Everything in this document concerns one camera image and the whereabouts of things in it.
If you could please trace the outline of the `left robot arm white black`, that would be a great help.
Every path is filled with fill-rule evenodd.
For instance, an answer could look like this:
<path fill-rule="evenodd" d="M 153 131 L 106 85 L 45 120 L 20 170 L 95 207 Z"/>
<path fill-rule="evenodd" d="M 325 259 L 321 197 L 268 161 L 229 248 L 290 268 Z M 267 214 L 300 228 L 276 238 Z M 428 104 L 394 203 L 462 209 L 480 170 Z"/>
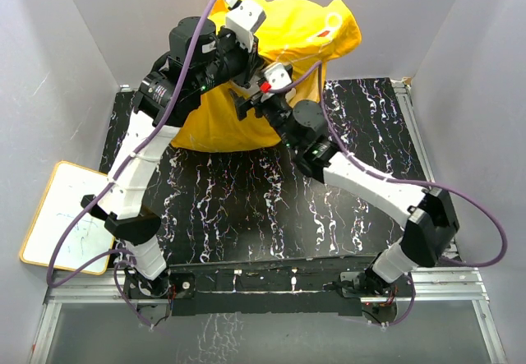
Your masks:
<path fill-rule="evenodd" d="M 249 84 L 262 62 L 256 31 L 264 19 L 244 16 L 238 9 L 227 14 L 221 27 L 206 17 L 181 19 L 169 33 L 169 51 L 154 63 L 134 96 L 126 137 L 106 187 L 81 200 L 87 214 L 124 242 L 136 270 L 134 284 L 144 294 L 162 297 L 170 285 L 157 238 L 161 218 L 142 203 L 148 183 L 170 141 L 201 106 L 203 94 L 229 81 Z"/>

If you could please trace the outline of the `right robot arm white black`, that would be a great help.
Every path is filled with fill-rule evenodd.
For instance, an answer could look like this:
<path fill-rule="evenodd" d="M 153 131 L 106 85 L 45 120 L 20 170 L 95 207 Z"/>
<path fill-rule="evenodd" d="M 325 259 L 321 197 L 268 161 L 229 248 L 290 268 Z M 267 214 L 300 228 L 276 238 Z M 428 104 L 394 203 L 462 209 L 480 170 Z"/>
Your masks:
<path fill-rule="evenodd" d="M 293 152 L 293 163 L 307 177 L 343 189 L 389 215 L 402 229 L 402 237 L 379 253 L 358 276 L 340 287 L 350 292 L 386 295 L 396 280 L 418 266 L 436 265 L 459 221 L 450 193 L 416 182 L 398 183 L 347 156 L 329 133 L 323 107 L 304 99 L 290 106 L 281 94 L 258 92 L 245 99 L 231 91 L 238 119 L 254 110 L 263 117 Z"/>

